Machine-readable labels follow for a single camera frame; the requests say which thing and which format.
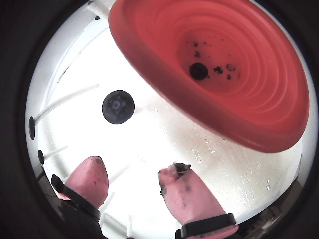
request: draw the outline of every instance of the black debris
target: black debris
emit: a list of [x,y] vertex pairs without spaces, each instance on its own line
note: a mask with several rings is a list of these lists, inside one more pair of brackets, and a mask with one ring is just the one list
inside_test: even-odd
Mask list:
[[214,68],[214,72],[217,72],[218,74],[222,74],[224,71],[221,66],[217,66]]

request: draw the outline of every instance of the small black ball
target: small black ball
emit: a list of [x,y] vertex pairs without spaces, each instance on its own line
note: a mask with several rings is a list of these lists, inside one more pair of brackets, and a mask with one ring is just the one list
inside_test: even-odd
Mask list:
[[192,78],[198,81],[204,80],[208,76],[207,67],[200,62],[192,64],[189,68],[189,72]]
[[117,90],[109,93],[102,104],[102,113],[107,122],[125,123],[134,113],[135,104],[126,91]]

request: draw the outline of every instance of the black strap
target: black strap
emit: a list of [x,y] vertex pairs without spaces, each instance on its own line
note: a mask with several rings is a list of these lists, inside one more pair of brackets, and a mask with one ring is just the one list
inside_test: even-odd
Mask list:
[[100,211],[96,209],[90,202],[88,202],[81,195],[65,186],[62,180],[55,174],[52,175],[51,184],[58,193],[64,194],[69,199],[71,199],[76,205],[78,205],[80,208],[86,211],[88,214],[100,220]]
[[232,213],[220,215],[217,217],[207,218],[196,222],[183,225],[175,233],[176,239],[185,239],[200,234],[216,231],[231,225],[235,225],[236,220]]

